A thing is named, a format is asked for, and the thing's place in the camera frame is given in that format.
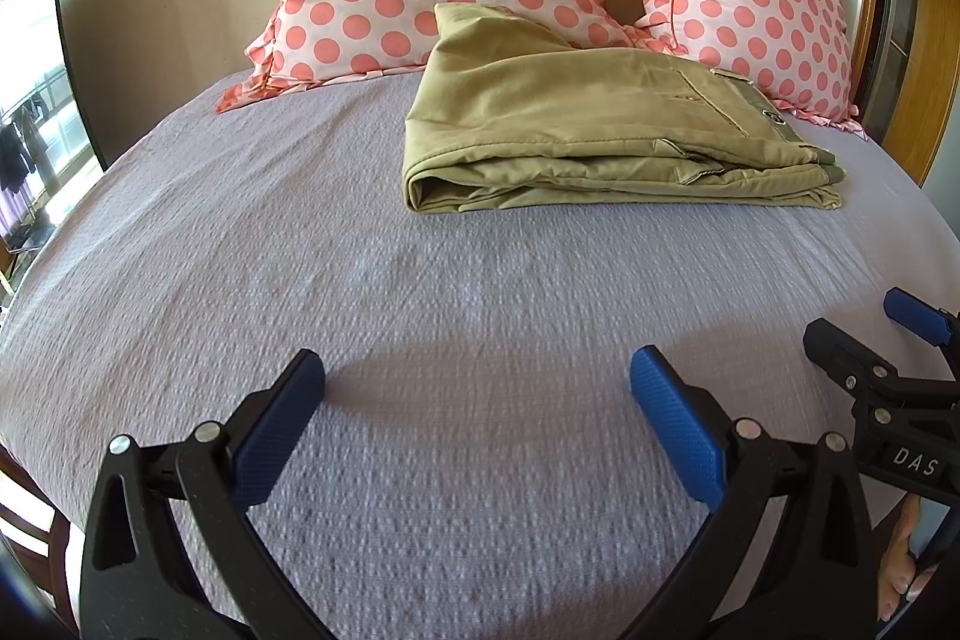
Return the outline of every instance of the blue gripper pad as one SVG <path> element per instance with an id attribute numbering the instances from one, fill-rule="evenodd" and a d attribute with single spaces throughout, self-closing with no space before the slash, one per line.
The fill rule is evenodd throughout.
<path id="1" fill-rule="evenodd" d="M 301 356 L 299 362 L 288 367 L 292 370 L 290 377 L 234 453 L 233 505 L 241 511 L 270 497 L 287 459 L 323 400 L 323 362 L 309 351 L 302 351 Z"/>
<path id="2" fill-rule="evenodd" d="M 653 345 L 634 354 L 630 362 L 634 399 L 653 426 L 686 493 L 714 512 L 727 490 L 724 447 L 693 410 L 690 390 L 703 391 L 690 389 Z"/>
<path id="3" fill-rule="evenodd" d="M 934 347 L 947 347 L 952 336 L 947 317 L 905 290 L 899 287 L 888 290 L 883 298 L 883 311 L 889 319 Z"/>

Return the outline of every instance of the screw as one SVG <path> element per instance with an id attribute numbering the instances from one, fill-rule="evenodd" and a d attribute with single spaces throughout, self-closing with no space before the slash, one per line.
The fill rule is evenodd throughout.
<path id="1" fill-rule="evenodd" d="M 220 436 L 220 424 L 216 421 L 205 421 L 193 432 L 198 442 L 213 442 Z"/>
<path id="2" fill-rule="evenodd" d="M 110 441 L 110 453 L 119 456 L 120 453 L 127 453 L 130 450 L 130 438 L 126 434 L 120 434 Z"/>
<path id="3" fill-rule="evenodd" d="M 757 439 L 760 434 L 763 434 L 763 429 L 760 428 L 760 424 L 752 418 L 740 418 L 736 422 L 736 434 L 739 434 L 744 439 Z"/>
<path id="4" fill-rule="evenodd" d="M 826 438 L 827 448 L 834 451 L 834 453 L 843 453 L 847 448 L 847 441 L 843 439 L 843 434 L 837 434 L 837 432 L 830 432 Z"/>

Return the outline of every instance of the mattress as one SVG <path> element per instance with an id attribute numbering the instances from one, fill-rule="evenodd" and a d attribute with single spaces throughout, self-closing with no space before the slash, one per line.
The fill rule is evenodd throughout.
<path id="1" fill-rule="evenodd" d="M 853 433 L 803 357 L 816 317 L 947 377 L 881 301 L 901 286 L 956 310 L 960 244 L 873 143 L 795 124 L 848 170 L 832 213 L 415 215 L 400 166 L 419 74 L 215 115 L 237 79 L 128 151 L 37 258 L 0 330 L 0 432 L 83 525 L 114 434 L 185 437 L 314 349 L 328 395 L 251 520 L 344 640 L 618 637 L 704 519 L 632 402 L 642 345 L 731 417 L 803 441 Z M 898 498 L 867 487 L 875 517 Z"/>

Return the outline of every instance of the purple curtain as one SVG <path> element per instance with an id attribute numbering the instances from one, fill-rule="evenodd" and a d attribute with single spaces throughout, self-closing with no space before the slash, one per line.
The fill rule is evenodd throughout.
<path id="1" fill-rule="evenodd" d="M 11 194 L 10 191 L 0 191 L 0 238 L 11 237 L 30 211 L 29 205 L 33 200 L 34 195 L 30 193 L 30 186 L 26 183 L 15 194 Z"/>

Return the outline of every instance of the bed sheet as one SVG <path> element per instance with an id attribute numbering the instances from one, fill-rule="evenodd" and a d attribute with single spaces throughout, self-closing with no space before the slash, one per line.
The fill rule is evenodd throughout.
<path id="1" fill-rule="evenodd" d="M 185 437 L 310 347 L 328 396 L 251 520 L 320 619 L 344 640 L 603 640 L 704 518 L 632 403 L 635 349 L 656 343 L 731 417 L 805 441 L 851 434 L 846 397 L 803 357 L 816 317 L 947 376 L 881 301 L 901 286 L 956 310 L 960 244 L 877 145 L 796 124 L 848 170 L 832 213 L 415 215 L 400 166 L 419 78 L 217 116 L 228 77 L 56 232 L 0 330 L 0 432 L 72 521 L 114 434 Z M 896 501 L 869 486 L 875 515 Z"/>

